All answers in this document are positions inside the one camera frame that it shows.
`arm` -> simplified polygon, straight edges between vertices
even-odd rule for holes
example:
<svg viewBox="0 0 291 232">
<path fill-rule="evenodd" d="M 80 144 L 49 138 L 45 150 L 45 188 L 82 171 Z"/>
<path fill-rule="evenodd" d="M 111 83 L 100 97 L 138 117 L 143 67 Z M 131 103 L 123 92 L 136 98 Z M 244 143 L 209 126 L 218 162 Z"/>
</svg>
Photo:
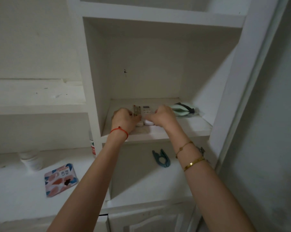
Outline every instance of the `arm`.
<svg viewBox="0 0 291 232">
<path fill-rule="evenodd" d="M 121 126 L 131 132 L 141 116 L 132 117 L 127 109 L 114 113 L 112 129 Z M 115 130 L 77 187 L 48 228 L 48 232 L 93 231 L 117 163 L 126 134 Z"/>
<path fill-rule="evenodd" d="M 176 153 L 190 141 L 170 107 L 160 106 L 146 119 L 166 130 Z M 178 160 L 184 169 L 201 156 L 194 144 L 187 144 L 178 153 Z M 255 231 L 240 204 L 206 161 L 194 164 L 185 176 L 210 231 Z"/>
</svg>

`patterned package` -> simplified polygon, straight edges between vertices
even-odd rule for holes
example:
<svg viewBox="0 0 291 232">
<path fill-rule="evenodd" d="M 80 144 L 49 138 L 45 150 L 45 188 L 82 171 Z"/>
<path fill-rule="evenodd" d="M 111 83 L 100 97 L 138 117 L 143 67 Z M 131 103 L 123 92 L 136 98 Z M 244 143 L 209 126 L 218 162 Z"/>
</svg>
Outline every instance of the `patterned package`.
<svg viewBox="0 0 291 232">
<path fill-rule="evenodd" d="M 78 179 L 72 164 L 66 164 L 45 174 L 46 195 L 51 198 L 76 185 Z"/>
</svg>

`hand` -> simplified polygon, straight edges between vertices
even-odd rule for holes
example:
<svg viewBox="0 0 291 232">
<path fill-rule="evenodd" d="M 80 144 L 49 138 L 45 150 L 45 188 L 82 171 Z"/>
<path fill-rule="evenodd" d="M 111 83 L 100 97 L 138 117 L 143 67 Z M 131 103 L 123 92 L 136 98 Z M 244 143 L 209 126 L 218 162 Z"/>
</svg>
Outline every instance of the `hand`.
<svg viewBox="0 0 291 232">
<path fill-rule="evenodd" d="M 166 105 L 161 105 L 155 111 L 155 114 L 149 114 L 146 117 L 146 120 L 153 122 L 156 126 L 161 126 L 166 129 L 168 126 L 177 125 L 177 119 L 171 107 Z"/>
<path fill-rule="evenodd" d="M 141 120 L 141 115 L 132 116 L 132 112 L 126 108 L 120 108 L 113 113 L 111 129 L 121 127 L 130 133 L 135 129 L 136 124 Z"/>
</svg>

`person's left hand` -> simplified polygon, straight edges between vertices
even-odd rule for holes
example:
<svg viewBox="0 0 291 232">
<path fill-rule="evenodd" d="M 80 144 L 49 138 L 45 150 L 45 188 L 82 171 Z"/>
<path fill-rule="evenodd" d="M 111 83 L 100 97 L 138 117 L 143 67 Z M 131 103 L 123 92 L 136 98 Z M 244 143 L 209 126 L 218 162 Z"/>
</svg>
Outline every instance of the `person's left hand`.
<svg viewBox="0 0 291 232">
<path fill-rule="evenodd" d="M 132 112 L 126 108 L 120 108 L 113 113 L 111 129 L 121 127 L 130 133 L 135 129 L 136 124 L 141 120 L 141 115 L 132 116 Z"/>
</svg>

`thin gold chain bracelet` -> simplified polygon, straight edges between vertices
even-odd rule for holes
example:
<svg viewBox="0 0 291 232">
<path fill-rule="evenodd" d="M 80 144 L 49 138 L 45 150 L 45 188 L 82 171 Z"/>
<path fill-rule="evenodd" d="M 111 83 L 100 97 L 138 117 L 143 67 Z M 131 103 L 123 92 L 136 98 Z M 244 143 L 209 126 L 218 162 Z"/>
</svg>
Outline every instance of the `thin gold chain bracelet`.
<svg viewBox="0 0 291 232">
<path fill-rule="evenodd" d="M 178 158 L 178 153 L 183 150 L 183 147 L 185 147 L 187 144 L 190 144 L 190 143 L 193 143 L 193 141 L 189 141 L 188 143 L 184 144 L 184 146 L 180 147 L 179 151 L 175 154 L 175 157 Z"/>
<path fill-rule="evenodd" d="M 189 165 L 187 165 L 185 168 L 184 168 L 184 172 L 186 170 L 188 170 L 190 167 L 192 167 L 194 164 L 197 164 L 198 162 L 202 161 L 202 160 L 205 160 L 205 158 L 202 156 L 198 159 L 196 159 L 195 161 L 193 161 L 192 163 L 190 163 Z"/>
</svg>

